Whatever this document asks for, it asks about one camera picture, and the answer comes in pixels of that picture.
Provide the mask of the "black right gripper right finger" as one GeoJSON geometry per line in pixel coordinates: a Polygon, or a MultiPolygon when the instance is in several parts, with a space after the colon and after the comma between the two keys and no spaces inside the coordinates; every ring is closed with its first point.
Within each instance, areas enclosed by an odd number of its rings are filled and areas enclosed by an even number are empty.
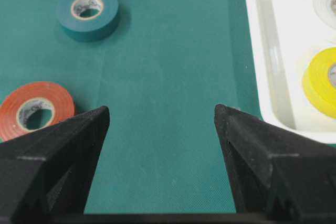
{"type": "Polygon", "coordinates": [[[238,213],[335,223],[335,148],[218,104],[214,124],[238,213]]]}

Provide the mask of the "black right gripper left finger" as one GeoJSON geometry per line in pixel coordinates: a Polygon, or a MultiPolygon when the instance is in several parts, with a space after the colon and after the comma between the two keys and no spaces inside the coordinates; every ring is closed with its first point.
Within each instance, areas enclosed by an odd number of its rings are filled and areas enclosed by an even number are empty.
{"type": "Polygon", "coordinates": [[[1,223],[82,214],[110,124],[101,106],[1,144],[1,223]]]}

